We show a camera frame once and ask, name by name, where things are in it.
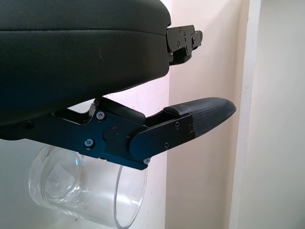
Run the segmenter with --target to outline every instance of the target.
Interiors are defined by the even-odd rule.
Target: transparent plastic cup
[[[141,207],[146,177],[146,170],[45,146],[31,166],[29,193],[41,206],[128,229]]]

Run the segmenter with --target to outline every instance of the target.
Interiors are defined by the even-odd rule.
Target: black metal bracket
[[[187,62],[192,51],[201,46],[202,39],[203,33],[195,31],[193,25],[168,28],[166,41],[170,65]]]
[[[102,97],[84,114],[65,109],[1,126],[0,137],[26,138],[142,170],[150,157],[194,139],[193,131],[187,129],[191,124],[190,115],[179,117],[162,111],[145,118]]]

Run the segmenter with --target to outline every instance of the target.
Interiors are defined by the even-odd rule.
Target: cream wall
[[[173,26],[194,24],[203,31],[203,44],[189,62],[171,68],[170,104],[215,96],[239,107],[242,7],[247,8],[242,0],[173,1]],[[166,229],[227,228],[238,113],[203,137],[168,152]]]
[[[236,229],[305,228],[305,2],[262,0]]]

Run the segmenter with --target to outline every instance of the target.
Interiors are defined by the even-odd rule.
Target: screw
[[[88,138],[85,142],[84,142],[84,144],[85,144],[85,146],[87,147],[87,148],[90,148],[90,147],[92,147],[93,146],[93,140],[92,139],[90,139],[90,138]]]
[[[96,118],[98,120],[103,120],[105,118],[105,113],[102,111],[99,111],[98,113],[96,113]]]
[[[27,129],[32,129],[34,127],[34,123],[31,120],[29,120],[25,123],[25,127]]]
[[[170,147],[170,144],[168,142],[164,144],[165,149],[168,149],[169,147]]]
[[[143,163],[146,164],[146,165],[148,165],[148,164],[150,163],[150,161],[151,161],[151,159],[148,158],[148,159],[143,160]]]
[[[193,131],[193,125],[190,124],[188,127],[187,127],[187,131],[188,132],[192,132]]]
[[[176,123],[175,123],[175,127],[176,127],[177,129],[179,129],[180,123],[179,123],[179,122],[176,122]]]

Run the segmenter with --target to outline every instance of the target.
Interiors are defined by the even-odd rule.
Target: clear plastic cylinder
[[[141,207],[146,177],[146,170],[45,146],[31,166],[29,193],[41,206],[127,229]]]

